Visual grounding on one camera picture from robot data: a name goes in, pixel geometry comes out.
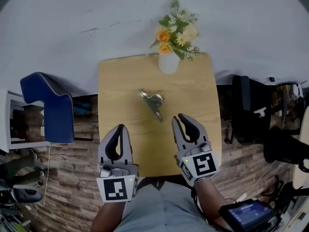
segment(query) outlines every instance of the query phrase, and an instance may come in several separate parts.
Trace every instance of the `wooden table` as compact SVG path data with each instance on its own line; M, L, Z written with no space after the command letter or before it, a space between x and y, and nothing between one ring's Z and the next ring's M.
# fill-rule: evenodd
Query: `wooden table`
M139 93L160 93L163 122L151 112ZM171 120L187 114L207 130L212 149L221 165L221 122L216 82L208 54L194 61L181 61L174 74L158 68L158 55L136 56L102 61L99 64L98 120L102 140L117 124L129 131L133 160L140 176L180 174L173 156L177 153Z
M301 125L299 140L309 145L309 107L307 107L305 111L305 115ZM293 171L293 187L295 189L301 188L307 179L309 179L309 174L301 171L298 165L295 165Z

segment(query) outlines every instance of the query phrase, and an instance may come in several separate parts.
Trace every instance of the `flower vase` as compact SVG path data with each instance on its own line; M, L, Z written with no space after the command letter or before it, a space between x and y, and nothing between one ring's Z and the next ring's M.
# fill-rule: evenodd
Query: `flower vase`
M159 69L165 74L173 74L179 65L180 58L175 53L159 55Z

